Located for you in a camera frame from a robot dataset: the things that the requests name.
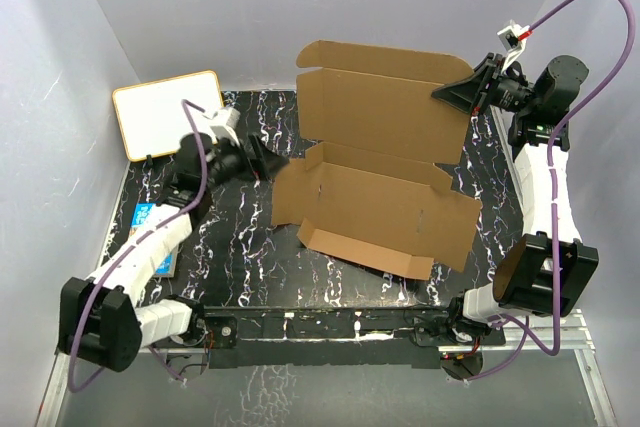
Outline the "brown cardboard box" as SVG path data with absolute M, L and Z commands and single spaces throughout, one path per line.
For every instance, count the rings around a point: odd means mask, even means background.
M 451 54 L 317 40 L 296 60 L 298 124 L 310 147 L 277 175 L 273 225 L 307 248 L 408 279 L 463 271 L 479 200 L 457 192 L 470 117 L 436 89 L 469 77 Z

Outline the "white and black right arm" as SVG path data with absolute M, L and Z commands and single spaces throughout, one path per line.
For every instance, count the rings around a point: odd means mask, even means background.
M 489 284 L 455 297 L 435 321 L 415 318 L 410 324 L 466 344 L 513 323 L 553 356 L 561 346 L 561 321 L 599 264 L 597 249 L 583 242 L 573 219 L 566 172 L 567 117 L 589 69 L 574 56 L 560 55 L 530 81 L 508 56 L 489 53 L 479 66 L 458 70 L 448 65 L 453 59 L 438 53 L 431 62 L 438 85 L 431 96 L 464 114 L 482 115 L 491 107 L 512 114 L 508 144 L 522 196 L 523 232 Z

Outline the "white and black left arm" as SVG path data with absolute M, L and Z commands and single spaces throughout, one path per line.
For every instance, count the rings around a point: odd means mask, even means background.
M 143 224 L 102 266 L 61 289 L 58 348 L 114 372 L 128 368 L 138 351 L 175 337 L 186 346 L 206 334 L 202 306 L 171 296 L 141 306 L 146 284 L 166 257 L 202 223 L 211 189 L 232 180 L 271 181 L 288 159 L 256 135 L 244 145 L 206 134 L 188 134 L 174 155 L 173 170 Z

